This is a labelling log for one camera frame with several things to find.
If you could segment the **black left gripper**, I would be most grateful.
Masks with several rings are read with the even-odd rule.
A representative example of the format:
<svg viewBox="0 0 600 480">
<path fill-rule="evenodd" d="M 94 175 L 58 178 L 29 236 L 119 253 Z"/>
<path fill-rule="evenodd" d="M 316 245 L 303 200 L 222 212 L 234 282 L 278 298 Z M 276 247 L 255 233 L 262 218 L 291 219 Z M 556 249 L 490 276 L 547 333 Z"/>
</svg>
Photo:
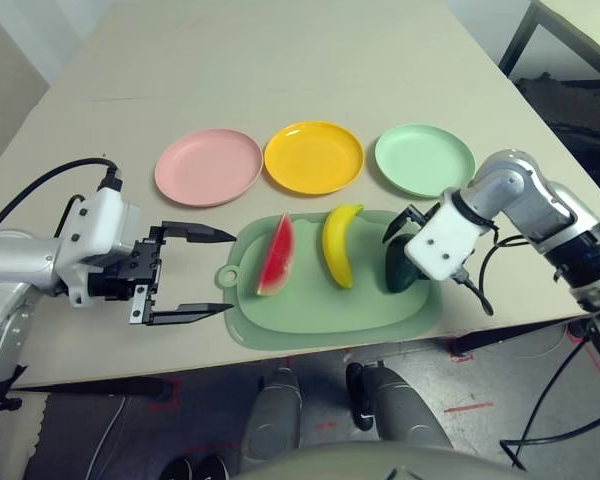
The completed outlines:
<svg viewBox="0 0 600 480">
<path fill-rule="evenodd" d="M 235 242 L 223 230 L 199 223 L 163 221 L 152 226 L 147 238 L 136 241 L 131 253 L 108 265 L 100 273 L 88 275 L 91 297 L 106 301 L 131 301 L 130 324 L 166 326 L 190 324 L 234 307 L 226 303 L 180 304 L 175 310 L 153 309 L 161 269 L 160 252 L 168 238 L 183 238 L 188 243 Z"/>
</svg>

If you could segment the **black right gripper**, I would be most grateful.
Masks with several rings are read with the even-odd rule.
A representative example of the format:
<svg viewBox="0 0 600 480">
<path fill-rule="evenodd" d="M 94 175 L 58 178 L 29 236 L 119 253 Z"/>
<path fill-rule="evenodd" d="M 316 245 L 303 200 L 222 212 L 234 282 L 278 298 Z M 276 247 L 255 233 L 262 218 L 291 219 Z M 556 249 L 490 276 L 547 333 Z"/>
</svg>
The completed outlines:
<svg viewBox="0 0 600 480">
<path fill-rule="evenodd" d="M 415 205 L 411 204 L 410 207 L 405 208 L 396 218 L 394 218 L 388 225 L 382 242 L 386 243 L 394 235 L 396 235 L 402 227 L 408 222 L 412 221 L 417 225 L 426 225 L 433 215 L 433 208 L 427 211 L 420 211 Z"/>
</svg>

